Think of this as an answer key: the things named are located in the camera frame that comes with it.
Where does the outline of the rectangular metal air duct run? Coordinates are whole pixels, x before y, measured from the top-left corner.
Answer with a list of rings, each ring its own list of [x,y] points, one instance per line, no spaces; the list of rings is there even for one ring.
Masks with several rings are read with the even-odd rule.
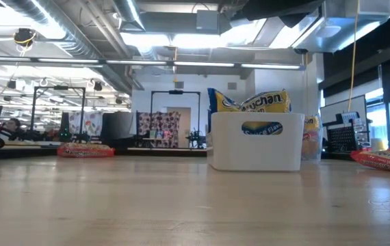
[[[312,53],[335,53],[390,19],[390,0],[325,0],[317,18],[292,44]]]

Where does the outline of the dark floral cloth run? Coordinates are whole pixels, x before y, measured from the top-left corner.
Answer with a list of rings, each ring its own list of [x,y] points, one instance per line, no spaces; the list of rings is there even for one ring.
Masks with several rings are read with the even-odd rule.
[[[152,129],[150,130],[149,113],[136,113],[137,134],[147,138],[152,148],[178,148],[179,131],[178,112],[153,113]]]

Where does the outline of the white patterned cloth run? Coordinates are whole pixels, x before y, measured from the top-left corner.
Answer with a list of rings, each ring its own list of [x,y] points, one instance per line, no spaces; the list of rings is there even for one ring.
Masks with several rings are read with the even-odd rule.
[[[103,128],[103,112],[89,111],[83,114],[81,120],[81,112],[70,112],[68,114],[69,131],[72,134],[87,133],[91,137],[101,135]]]

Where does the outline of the blue soy sauce noodle pack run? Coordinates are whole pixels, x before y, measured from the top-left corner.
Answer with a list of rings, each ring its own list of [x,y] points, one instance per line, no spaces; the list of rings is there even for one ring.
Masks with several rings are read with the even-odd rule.
[[[207,89],[207,92],[212,113],[240,111],[240,106],[235,101],[231,100],[218,90],[210,87]]]

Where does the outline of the yellow container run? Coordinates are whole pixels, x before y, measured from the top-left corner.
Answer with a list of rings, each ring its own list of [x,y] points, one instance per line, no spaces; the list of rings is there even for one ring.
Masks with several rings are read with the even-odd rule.
[[[383,151],[387,149],[387,141],[381,138],[372,138],[370,144],[373,151]]]

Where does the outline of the yellow ramen packets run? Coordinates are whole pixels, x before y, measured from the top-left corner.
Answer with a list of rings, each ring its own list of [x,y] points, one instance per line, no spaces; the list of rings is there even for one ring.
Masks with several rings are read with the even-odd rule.
[[[285,90],[259,93],[240,105],[241,111],[255,113],[290,113],[291,99]],[[279,135],[279,122],[245,122],[242,130],[247,135]]]

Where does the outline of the person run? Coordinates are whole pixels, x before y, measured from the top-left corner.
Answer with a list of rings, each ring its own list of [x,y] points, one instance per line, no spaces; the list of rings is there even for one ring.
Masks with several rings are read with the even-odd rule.
[[[18,140],[21,133],[21,122],[16,118],[10,118],[0,127],[0,138],[4,141]]]

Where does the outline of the white plastic bin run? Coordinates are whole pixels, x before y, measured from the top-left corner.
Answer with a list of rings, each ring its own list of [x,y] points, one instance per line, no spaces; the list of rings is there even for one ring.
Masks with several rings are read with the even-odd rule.
[[[278,135],[247,135],[245,122],[278,122]],[[208,163],[220,171],[300,170],[304,115],[301,113],[217,112],[211,115]]]

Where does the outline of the silver spiral air duct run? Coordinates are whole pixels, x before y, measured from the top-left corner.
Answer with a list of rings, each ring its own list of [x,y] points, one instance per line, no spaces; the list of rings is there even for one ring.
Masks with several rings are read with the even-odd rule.
[[[71,57],[77,59],[103,59],[100,51],[86,38],[86,35],[74,24],[54,0],[0,0],[10,8],[30,18],[37,26],[61,32],[56,44]],[[116,71],[114,66],[100,64],[93,71],[99,73],[115,89],[130,94],[133,90],[143,90],[143,86],[125,75],[125,66]]]

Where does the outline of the dark grey partition panel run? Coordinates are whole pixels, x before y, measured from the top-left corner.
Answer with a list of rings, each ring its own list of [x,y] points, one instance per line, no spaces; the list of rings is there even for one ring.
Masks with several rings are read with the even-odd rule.
[[[113,112],[103,114],[101,140],[103,144],[115,149],[127,149],[134,145],[134,134],[131,128],[134,114],[130,112]]]

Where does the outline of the long linear ceiling light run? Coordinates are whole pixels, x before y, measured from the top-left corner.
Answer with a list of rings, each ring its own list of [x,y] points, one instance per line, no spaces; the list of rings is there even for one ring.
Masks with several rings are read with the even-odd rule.
[[[133,59],[68,59],[48,57],[5,57],[0,56],[0,63],[45,63],[45,64],[67,64],[67,65],[129,65],[129,66],[193,66],[213,68],[245,68],[263,70],[304,70],[305,65],[295,64],[253,64],[239,62],[212,62],[212,61],[174,61],[174,60],[133,60]]]

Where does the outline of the white board panel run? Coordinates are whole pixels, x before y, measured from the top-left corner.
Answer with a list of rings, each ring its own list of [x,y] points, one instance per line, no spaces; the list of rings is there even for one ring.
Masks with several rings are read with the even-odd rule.
[[[336,102],[320,109],[322,123],[334,122],[338,113],[357,112],[360,119],[365,120],[367,118],[367,105],[365,95],[352,98],[351,103],[349,100],[343,100]]]

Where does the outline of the grey ceiling junction box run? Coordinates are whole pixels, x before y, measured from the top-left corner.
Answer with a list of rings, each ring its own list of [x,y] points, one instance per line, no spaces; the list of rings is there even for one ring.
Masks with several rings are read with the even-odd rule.
[[[219,17],[216,11],[198,10],[196,12],[196,30],[198,33],[218,33]]]

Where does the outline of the black metal gantry frame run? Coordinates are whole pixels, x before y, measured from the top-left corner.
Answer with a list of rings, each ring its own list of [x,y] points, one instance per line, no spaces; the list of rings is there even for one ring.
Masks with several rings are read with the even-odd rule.
[[[83,120],[85,113],[85,105],[86,105],[86,88],[85,87],[73,87],[69,85],[54,85],[54,86],[35,86],[32,105],[31,105],[31,122],[30,122],[30,131],[32,133],[35,132],[35,117],[36,117],[36,107],[37,107],[37,99],[40,98],[47,90],[55,90],[55,91],[68,91],[72,90],[77,92],[78,90],[82,91],[80,96],[81,106],[80,106],[80,120],[79,120],[79,132],[70,131],[70,123],[68,122],[69,116],[67,113],[61,113],[60,120],[60,131],[59,131],[59,139],[63,142],[73,141],[77,143],[86,143],[88,141],[88,135],[83,130]]]
[[[153,121],[153,97],[155,94],[169,94],[169,95],[182,95],[182,94],[196,94],[198,96],[198,124],[197,131],[198,135],[200,132],[200,102],[201,102],[201,92],[195,91],[184,91],[184,90],[153,90],[151,91],[151,101],[150,101],[150,130],[152,129],[152,121]]]

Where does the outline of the beige door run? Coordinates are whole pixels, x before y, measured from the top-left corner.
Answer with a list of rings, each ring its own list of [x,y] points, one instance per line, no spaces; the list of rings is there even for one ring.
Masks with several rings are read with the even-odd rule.
[[[178,144],[179,148],[188,148],[189,140],[187,136],[191,129],[191,108],[190,107],[168,107],[167,112],[176,111],[180,115],[179,119],[179,131],[178,131]]]

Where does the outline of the black perforated crate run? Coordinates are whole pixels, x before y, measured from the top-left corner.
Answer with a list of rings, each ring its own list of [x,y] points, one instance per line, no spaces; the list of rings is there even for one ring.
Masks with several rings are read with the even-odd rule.
[[[355,130],[352,126],[328,129],[328,151],[348,153],[358,150]]]

